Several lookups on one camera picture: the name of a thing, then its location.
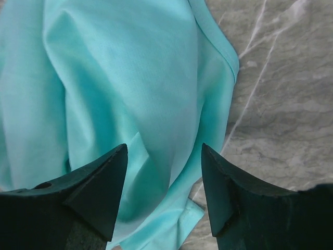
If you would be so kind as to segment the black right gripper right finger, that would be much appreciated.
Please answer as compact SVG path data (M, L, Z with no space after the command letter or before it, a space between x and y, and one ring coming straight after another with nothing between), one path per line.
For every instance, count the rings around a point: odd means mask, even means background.
M206 144L201 169L219 249L332 249L332 184L283 189L231 164Z

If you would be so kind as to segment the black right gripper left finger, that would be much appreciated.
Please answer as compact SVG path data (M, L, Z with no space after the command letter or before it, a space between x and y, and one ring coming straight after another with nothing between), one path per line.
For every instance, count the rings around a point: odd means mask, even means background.
M121 144L62 177L1 193L1 249L105 249L126 170Z

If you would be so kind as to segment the teal t-shirt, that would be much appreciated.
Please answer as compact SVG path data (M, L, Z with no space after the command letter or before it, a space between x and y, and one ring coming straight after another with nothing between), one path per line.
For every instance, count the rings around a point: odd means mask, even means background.
M201 146L221 150L238 56L205 1L6 1L1 189L32 188L119 144L129 153L107 248L179 249Z

